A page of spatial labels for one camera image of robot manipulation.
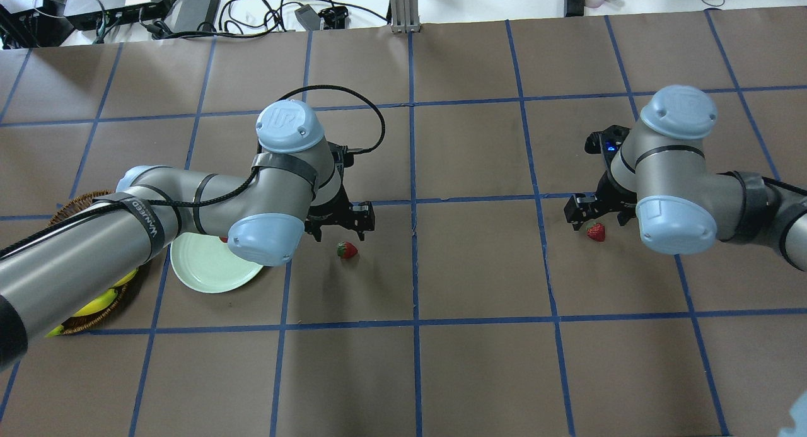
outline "light blue joint cap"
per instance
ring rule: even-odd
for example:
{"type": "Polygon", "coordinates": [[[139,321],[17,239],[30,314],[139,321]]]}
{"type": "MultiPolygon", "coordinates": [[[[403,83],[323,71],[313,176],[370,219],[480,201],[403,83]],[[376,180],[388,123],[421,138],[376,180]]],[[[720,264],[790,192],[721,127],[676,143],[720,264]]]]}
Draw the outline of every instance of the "light blue joint cap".
{"type": "Polygon", "coordinates": [[[796,427],[781,429],[779,437],[807,437],[807,393],[802,394],[790,408],[790,416],[796,427]]]}
{"type": "Polygon", "coordinates": [[[132,184],[135,180],[143,175],[144,172],[147,170],[156,169],[157,167],[170,167],[170,166],[135,166],[132,169],[127,170],[124,174],[124,177],[118,181],[118,186],[115,187],[115,192],[119,193],[122,190],[125,190],[129,187],[132,187],[132,184]]]}
{"type": "Polygon", "coordinates": [[[266,267],[288,264],[305,224],[284,213],[260,213],[239,219],[228,232],[227,246],[236,256],[266,267]]]}
{"type": "Polygon", "coordinates": [[[277,101],[262,110],[255,131],[260,145],[275,153],[310,149],[325,137],[314,110],[294,99],[277,101]]]}
{"type": "Polygon", "coordinates": [[[667,86],[642,109],[642,121],[673,139],[702,139],[717,122],[712,98],[691,86],[667,86]]]}
{"type": "Polygon", "coordinates": [[[648,248],[663,254],[695,254],[712,247],[717,222],[695,202],[651,195],[636,204],[639,232],[648,248]]]}

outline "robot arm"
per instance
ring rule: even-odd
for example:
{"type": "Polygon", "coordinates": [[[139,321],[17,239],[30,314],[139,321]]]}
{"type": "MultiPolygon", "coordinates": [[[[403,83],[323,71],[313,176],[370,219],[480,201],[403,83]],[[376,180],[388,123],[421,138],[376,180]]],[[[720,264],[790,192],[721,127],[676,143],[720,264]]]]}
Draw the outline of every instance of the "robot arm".
{"type": "Polygon", "coordinates": [[[303,233],[320,241],[322,225],[361,239],[374,229],[372,204],[354,207],[342,186],[352,151],[325,140],[310,107],[278,101],[260,113],[256,130],[260,148],[246,182],[135,167],[113,195],[0,252],[0,369],[181,233],[227,236],[239,257],[276,267],[289,262],[303,233]]]}
{"type": "Polygon", "coordinates": [[[703,138],[717,107],[694,87],[657,92],[633,130],[591,133],[588,153],[602,153],[607,170],[594,195],[574,195],[565,207],[578,230],[618,212],[620,225],[639,221],[642,241],[668,254],[700,253],[716,240],[772,247],[807,270],[807,190],[758,173],[706,172],[703,138]]]}

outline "light green plate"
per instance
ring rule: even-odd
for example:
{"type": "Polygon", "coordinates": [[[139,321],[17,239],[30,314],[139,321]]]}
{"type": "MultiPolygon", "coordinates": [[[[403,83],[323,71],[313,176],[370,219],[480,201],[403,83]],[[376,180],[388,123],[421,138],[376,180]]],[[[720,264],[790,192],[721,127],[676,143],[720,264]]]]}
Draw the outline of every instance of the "light green plate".
{"type": "Polygon", "coordinates": [[[246,284],[262,265],[231,253],[218,236],[184,233],[171,243],[171,267],[194,291],[222,293],[246,284]]]}

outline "strawberry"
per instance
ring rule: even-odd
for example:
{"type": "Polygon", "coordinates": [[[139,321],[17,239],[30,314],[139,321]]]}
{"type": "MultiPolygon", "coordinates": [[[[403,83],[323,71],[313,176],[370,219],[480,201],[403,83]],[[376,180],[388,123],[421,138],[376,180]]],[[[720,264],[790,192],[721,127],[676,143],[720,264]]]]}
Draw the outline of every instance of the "strawberry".
{"type": "Polygon", "coordinates": [[[604,242],[605,226],[602,223],[591,224],[587,227],[586,235],[595,242],[604,242]]]}
{"type": "Polygon", "coordinates": [[[341,242],[337,245],[337,256],[342,259],[350,259],[358,254],[358,249],[351,242],[341,242]]]}

